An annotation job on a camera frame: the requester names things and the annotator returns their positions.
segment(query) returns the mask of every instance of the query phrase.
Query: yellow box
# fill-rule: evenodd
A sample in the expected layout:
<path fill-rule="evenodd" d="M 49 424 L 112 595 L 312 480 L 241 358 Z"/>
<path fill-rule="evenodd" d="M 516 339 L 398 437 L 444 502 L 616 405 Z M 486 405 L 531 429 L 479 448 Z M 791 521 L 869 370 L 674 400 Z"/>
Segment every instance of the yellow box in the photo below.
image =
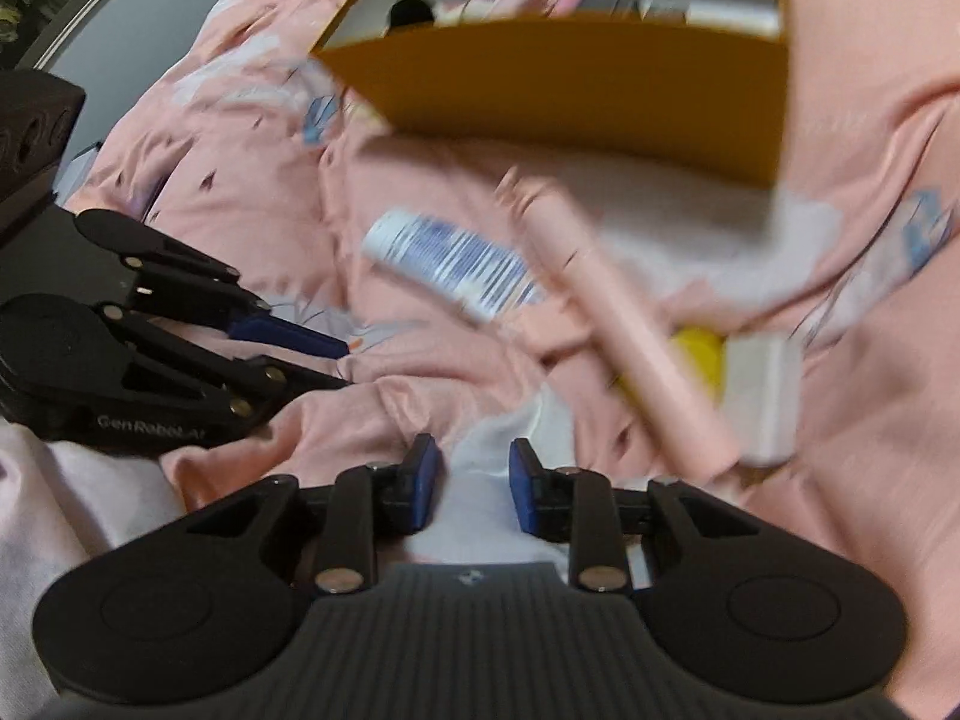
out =
<path fill-rule="evenodd" d="M 397 129 L 627 151 L 760 186 L 776 179 L 785 0 L 648 0 L 689 4 L 686 23 L 581 11 L 383 37 L 396 1 L 349 0 L 313 53 Z"/>

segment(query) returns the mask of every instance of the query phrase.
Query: pink bottle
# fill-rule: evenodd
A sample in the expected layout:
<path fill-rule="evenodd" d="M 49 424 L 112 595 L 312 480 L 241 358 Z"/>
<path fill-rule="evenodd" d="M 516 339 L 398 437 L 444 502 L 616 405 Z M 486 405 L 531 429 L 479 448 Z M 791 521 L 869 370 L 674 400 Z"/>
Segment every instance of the pink bottle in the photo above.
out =
<path fill-rule="evenodd" d="M 497 191 L 512 206 L 539 264 L 566 285 L 608 360 L 643 404 L 676 474 L 705 482 L 733 467 L 740 449 L 642 292 L 601 250 L 592 225 L 560 184 L 514 172 Z"/>

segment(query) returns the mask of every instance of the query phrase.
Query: bed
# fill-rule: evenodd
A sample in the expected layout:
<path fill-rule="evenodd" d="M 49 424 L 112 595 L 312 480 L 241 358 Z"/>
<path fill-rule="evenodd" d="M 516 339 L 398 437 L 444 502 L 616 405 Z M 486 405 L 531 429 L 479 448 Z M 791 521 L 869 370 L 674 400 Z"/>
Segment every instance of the bed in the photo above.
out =
<path fill-rule="evenodd" d="M 30 616 L 56 576 L 265 474 L 328 484 L 429 432 L 445 453 L 443 495 L 431 527 L 390 559 L 563 570 L 562 548 L 517 527 L 510 441 L 529 437 L 550 466 L 619 485 L 661 472 L 592 350 L 530 354 L 361 254 L 395 207 L 522 247 L 493 201 L 519 166 L 559 177 L 597 214 L 673 322 L 803 334 L 798 455 L 713 490 L 891 584 L 910 631 L 889 693 L 920 720 L 945 717 L 960 703 L 960 0 L 790 0 L 790 114 L 771 193 L 626 157 L 392 134 L 307 59 L 343 1 L 220 0 L 68 207 L 134 215 L 237 266 L 277 314 L 353 350 L 339 362 L 272 354 L 356 384 L 299 398 L 241 442 L 158 464 L 0 424 L 0 716 L 27 718 L 53 695 Z M 235 356 L 263 350 L 179 331 Z"/>

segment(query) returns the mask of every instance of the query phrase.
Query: brass screw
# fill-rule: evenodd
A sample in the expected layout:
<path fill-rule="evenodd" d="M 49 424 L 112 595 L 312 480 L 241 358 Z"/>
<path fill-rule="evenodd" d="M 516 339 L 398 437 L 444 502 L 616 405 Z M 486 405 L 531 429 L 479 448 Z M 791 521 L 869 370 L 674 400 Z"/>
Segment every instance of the brass screw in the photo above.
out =
<path fill-rule="evenodd" d="M 580 572 L 580 584 L 593 592 L 613 592 L 623 589 L 627 575 L 612 565 L 592 565 Z"/>
<path fill-rule="evenodd" d="M 243 398 L 234 398 L 230 401 L 230 410 L 235 413 L 240 418 L 247 418 L 253 413 L 253 406 L 251 406 Z"/>
<path fill-rule="evenodd" d="M 328 568 L 315 576 L 314 584 L 333 595 L 349 593 L 363 584 L 363 574 L 352 568 Z"/>
<path fill-rule="evenodd" d="M 283 375 L 283 371 L 278 367 L 274 367 L 273 365 L 264 368 L 263 372 L 267 374 L 267 378 L 271 381 L 280 382 L 280 384 L 283 384 L 287 380 L 287 377 Z"/>

